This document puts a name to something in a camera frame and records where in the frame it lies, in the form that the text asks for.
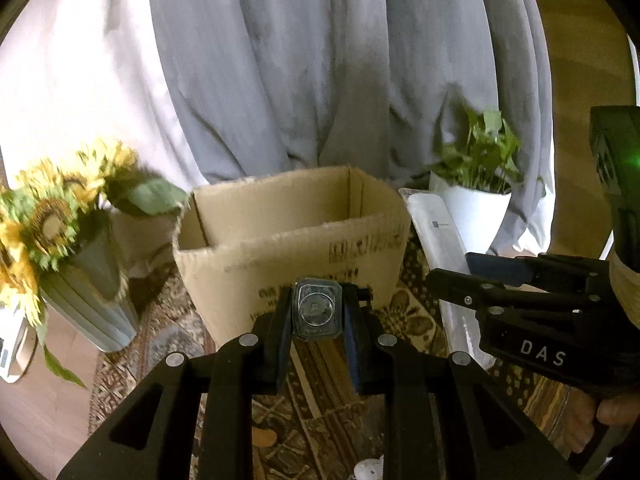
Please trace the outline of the person's hand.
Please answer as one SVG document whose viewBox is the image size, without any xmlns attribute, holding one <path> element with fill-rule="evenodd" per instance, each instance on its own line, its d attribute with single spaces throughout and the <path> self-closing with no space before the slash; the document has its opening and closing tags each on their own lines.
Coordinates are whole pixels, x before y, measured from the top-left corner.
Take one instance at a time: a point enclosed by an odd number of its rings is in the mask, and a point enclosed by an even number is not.
<svg viewBox="0 0 640 480">
<path fill-rule="evenodd" d="M 639 417 L 638 393 L 624 393 L 616 398 L 596 401 L 582 390 L 573 388 L 564 413 L 564 440 L 574 453 L 580 454 L 594 435 L 594 422 L 605 426 L 630 427 Z"/>
</svg>

